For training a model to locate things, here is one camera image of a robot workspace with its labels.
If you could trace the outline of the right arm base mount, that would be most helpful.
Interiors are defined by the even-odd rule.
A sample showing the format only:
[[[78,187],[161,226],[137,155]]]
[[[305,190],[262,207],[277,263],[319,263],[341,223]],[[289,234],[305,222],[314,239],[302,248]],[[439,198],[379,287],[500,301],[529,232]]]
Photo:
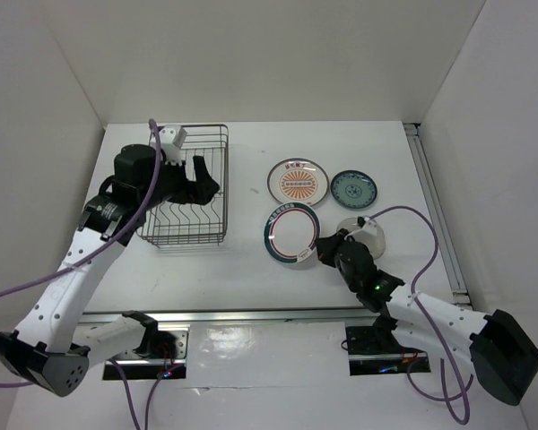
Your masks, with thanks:
[[[351,376],[406,374],[408,366],[415,361],[413,373],[431,372],[425,352],[402,347],[391,333],[378,327],[346,327],[341,348],[348,355]]]

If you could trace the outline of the green red rimmed plate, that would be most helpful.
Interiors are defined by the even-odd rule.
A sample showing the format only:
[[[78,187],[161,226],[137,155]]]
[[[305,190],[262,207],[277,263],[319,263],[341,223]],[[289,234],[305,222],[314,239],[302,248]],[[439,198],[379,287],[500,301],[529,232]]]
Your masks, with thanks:
[[[269,215],[263,232],[265,249],[279,263],[298,265],[316,251],[321,225],[305,203],[286,202]]]

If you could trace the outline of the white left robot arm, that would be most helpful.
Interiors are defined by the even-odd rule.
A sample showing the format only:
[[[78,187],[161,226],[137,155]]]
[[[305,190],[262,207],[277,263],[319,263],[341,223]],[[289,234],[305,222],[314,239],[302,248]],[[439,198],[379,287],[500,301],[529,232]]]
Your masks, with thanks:
[[[192,164],[194,177],[189,179],[186,163],[174,162],[165,150],[132,144],[116,155],[113,174],[84,206],[61,276],[47,279],[37,304],[13,331],[0,331],[0,362],[11,373],[65,397],[91,367],[126,351],[139,357],[174,351],[175,337],[138,311],[126,311],[86,334],[75,330],[110,266],[145,223],[147,211],[164,202],[206,205],[219,192],[204,157],[195,155]]]

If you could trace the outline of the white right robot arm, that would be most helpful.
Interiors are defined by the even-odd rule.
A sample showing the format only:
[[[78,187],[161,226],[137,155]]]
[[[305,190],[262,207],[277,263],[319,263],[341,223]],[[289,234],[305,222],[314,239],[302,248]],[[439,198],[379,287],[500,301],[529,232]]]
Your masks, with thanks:
[[[473,311],[412,291],[380,270],[364,244],[340,234],[319,238],[316,247],[318,260],[337,269],[364,307],[378,314],[381,324],[373,331],[378,348],[401,345],[452,358],[493,398],[520,404],[538,373],[538,348],[511,314]]]

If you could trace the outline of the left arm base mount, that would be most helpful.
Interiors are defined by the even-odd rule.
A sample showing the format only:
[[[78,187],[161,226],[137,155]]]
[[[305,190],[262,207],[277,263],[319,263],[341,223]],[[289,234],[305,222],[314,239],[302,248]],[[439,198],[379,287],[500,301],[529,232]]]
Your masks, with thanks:
[[[133,350],[115,357],[128,381],[155,381],[165,372],[165,380],[183,380],[187,377],[187,352],[189,327],[165,325],[172,340],[163,340],[148,356],[140,356]]]

